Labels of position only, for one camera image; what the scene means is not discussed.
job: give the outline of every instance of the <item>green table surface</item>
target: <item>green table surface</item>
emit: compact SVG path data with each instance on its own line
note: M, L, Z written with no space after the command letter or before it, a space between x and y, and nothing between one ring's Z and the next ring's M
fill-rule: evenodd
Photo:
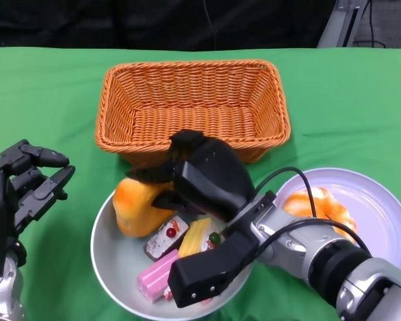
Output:
M292 125L285 145L249 166L255 183L288 165L341 167L376 179L401 201L401 50L0 48L0 152L26 138L68 155L77 167L65 188L69 199L21 236L28 251L21 270L29 321L139 320L107 296L90 260L98 209L129 168L94 142L106 70L124 62L232 58L262 58L277 66ZM288 178L268 186L277 191ZM203 320L337 319L302 281L258 263L243 289Z

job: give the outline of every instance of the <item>pink toy candy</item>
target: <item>pink toy candy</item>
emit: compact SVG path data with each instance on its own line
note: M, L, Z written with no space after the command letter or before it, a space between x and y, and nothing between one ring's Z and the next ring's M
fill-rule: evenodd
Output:
M152 266L138 276L136 286L147 300L153 303L163 297L164 291L168 287L168 275L171 265L177 259L178 250L175 249L154 262Z

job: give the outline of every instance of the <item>toy croissant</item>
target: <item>toy croissant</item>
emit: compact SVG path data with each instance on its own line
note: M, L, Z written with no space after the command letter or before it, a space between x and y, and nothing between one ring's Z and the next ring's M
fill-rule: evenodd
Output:
M356 222L349 215L349 211L327 190L321 187L312 188L313 201L315 203L316 216L319 219L331 219L342 223L356 233ZM295 216L311 217L312 210L307 191L294 192L285 202L284 209ZM355 240L345 231L334 227L340 235L355 243Z
M116 187L113 206L117 223L123 234L147 236L157 230L175 211L152 206L163 191L171 190L172 183L146 184L126 178Z

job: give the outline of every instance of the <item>black cable wire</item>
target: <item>black cable wire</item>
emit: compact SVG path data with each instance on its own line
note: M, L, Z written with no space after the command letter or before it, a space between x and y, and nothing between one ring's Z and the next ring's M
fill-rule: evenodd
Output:
M370 2L370 30L372 32L372 48L374 48L374 30L373 30L373 1L369 0Z
M372 41L371 40L355 40L354 44L356 44L358 46L359 43L370 43L370 42L372 42ZM386 49L386 44L385 43L383 43L381 41L378 41L378 40L374 40L374 43L377 43L377 44L383 46L383 48Z
M315 209L315 202L313 201L313 195L312 195L312 190L310 188L309 181L307 180L307 177L304 175L304 173L299 170L296 167L284 167L283 169L278 169L277 171L271 173L268 177L263 179L261 183L257 186L254 192L254 197L257 196L259 191L274 177L277 175L284 173L284 172L296 172L298 175L300 175L301 179L303 179L303 182L305 183L306 189L307 189L307 194L309 195L309 202L310 206L312 208L312 215L313 217L316 217L316 209Z
M362 11L361 18L364 16L364 13L366 12L366 9L367 9L368 5L370 4L370 1L371 1L371 0L368 0L368 1L367 1L366 6L364 7L364 10Z
M291 223L291 224L281 228L280 230L276 231L271 236L269 236L266 239L266 241L263 244L261 244L261 246L257 250L256 258L259 257L263 253L263 251L265 249L267 249L267 247L269 245L271 245L274 241L279 239L284 233L288 233L295 229L299 229L300 227L307 227L307 226L312 226L312 225L331 225L331 226L335 226L339 229L342 229L347 234L349 234L364 251L366 251L368 254L371 255L370 251L368 251L367 245L361 240L361 238L354 231L352 231L346 225L343 225L343 224L335 222L335 221L330 221L328 219L304 219L301 221L296 221L294 223Z
M216 51L216 50L217 50L217 33L215 32L213 23L211 22L211 19L210 19L209 14L208 14L207 0L203 0L203 9L204 9L204 11L205 11L205 15L207 16L207 20L208 20L209 27L210 27L211 31L213 32L213 37L214 37L214 51Z
M372 39L371 40L357 40L356 38L354 38L354 44L356 44L357 47L359 47L359 43L370 43L372 44L372 48L374 47L374 44L377 43L381 46L383 46L384 49L386 49L386 44L384 42L378 41L374 39L374 30L373 30L373 8L372 8L372 0L368 0L366 3L366 6L364 7L364 10L362 11L362 15L361 18L364 16L364 13L366 12L366 9L369 8L370 9L370 31L372 34Z

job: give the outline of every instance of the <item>orange wicker basket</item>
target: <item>orange wicker basket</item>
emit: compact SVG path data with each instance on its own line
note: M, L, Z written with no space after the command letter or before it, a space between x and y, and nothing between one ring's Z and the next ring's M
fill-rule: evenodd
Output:
M290 135L276 67L263 60L122 64L104 78L96 143L131 163L161 163L169 137L201 130L246 163Z

